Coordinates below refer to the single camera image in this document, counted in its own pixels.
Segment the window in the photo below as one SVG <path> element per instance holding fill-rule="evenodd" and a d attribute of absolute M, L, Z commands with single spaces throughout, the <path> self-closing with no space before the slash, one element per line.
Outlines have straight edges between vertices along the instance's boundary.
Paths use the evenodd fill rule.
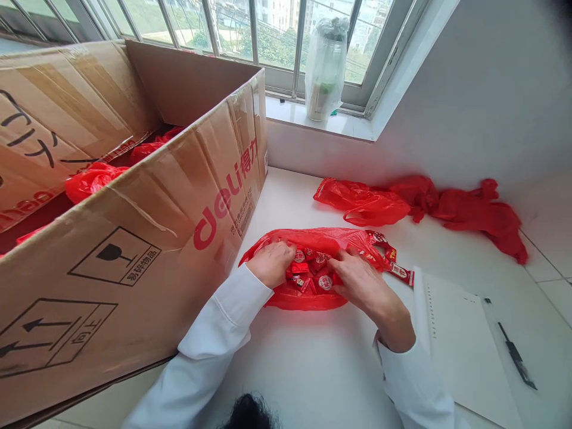
<path fill-rule="evenodd" d="M 379 79 L 384 65 L 384 76 L 394 67 L 390 53 L 407 43 L 427 1 L 272 0 L 269 8 L 268 0 L 0 0 L 0 33 L 56 43 L 123 36 L 199 49 L 260 64 L 267 90 L 303 98 L 312 30 L 322 19 L 345 17 L 350 30 L 343 107 L 363 112 L 366 106 L 371 111 L 378 81 L 387 81 Z M 414 21 L 406 21 L 410 8 Z M 396 43 L 398 37 L 403 43 Z"/>

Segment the black hair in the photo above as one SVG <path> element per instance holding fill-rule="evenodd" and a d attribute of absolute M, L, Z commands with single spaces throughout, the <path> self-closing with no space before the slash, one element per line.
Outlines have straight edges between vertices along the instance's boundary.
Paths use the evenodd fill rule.
<path fill-rule="evenodd" d="M 278 429 L 278 419 L 262 397 L 243 394 L 234 403 L 229 421 L 219 429 Z"/>

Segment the hand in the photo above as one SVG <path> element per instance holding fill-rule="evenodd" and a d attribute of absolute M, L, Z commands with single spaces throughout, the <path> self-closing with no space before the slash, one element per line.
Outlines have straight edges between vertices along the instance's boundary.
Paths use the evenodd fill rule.
<path fill-rule="evenodd" d="M 335 291 L 373 320 L 388 349 L 407 352 L 415 344 L 415 331 L 401 299 L 356 249 L 340 250 L 336 258 L 328 263 L 344 284 L 334 285 Z"/>
<path fill-rule="evenodd" d="M 274 289 L 286 281 L 286 268 L 294 260 L 296 249 L 295 244 L 289 246 L 276 239 L 255 254 L 246 266 L 266 287 Z"/>

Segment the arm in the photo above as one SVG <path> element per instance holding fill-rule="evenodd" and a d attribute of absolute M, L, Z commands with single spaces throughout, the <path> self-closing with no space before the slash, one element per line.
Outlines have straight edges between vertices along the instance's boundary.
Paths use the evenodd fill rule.
<path fill-rule="evenodd" d="M 329 263 L 343 280 L 336 292 L 363 310 L 378 327 L 375 341 L 385 390 L 406 429 L 467 428 L 415 336 L 409 311 L 357 251 L 340 251 Z"/>
<path fill-rule="evenodd" d="M 179 344 L 179 354 L 125 419 L 123 429 L 197 426 L 234 353 L 250 340 L 254 317 L 272 289 L 284 282 L 295 251 L 284 243 L 269 244 L 216 290 Z"/>

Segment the arrow symbol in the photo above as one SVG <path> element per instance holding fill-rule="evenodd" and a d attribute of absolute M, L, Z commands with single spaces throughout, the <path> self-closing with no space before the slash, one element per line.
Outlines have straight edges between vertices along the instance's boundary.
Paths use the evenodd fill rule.
<path fill-rule="evenodd" d="M 22 325 L 22 328 L 24 328 L 26 330 L 26 332 L 30 332 L 35 327 L 39 327 L 39 326 L 45 326 L 45 327 L 67 326 L 67 325 L 72 324 L 71 322 L 46 322 L 46 323 L 42 323 L 42 321 L 43 321 L 43 318 L 40 318 L 40 319 L 32 321 L 32 322 L 28 322 L 28 323 Z"/>
<path fill-rule="evenodd" d="M 25 346 L 18 346 L 17 345 L 18 343 L 19 341 L 16 341 L 15 343 L 2 347 L 0 349 L 0 358 L 3 358 L 9 352 L 13 352 L 15 350 L 35 349 L 37 347 L 48 347 L 52 344 L 52 343 L 38 343 L 38 344 L 27 344 Z"/>

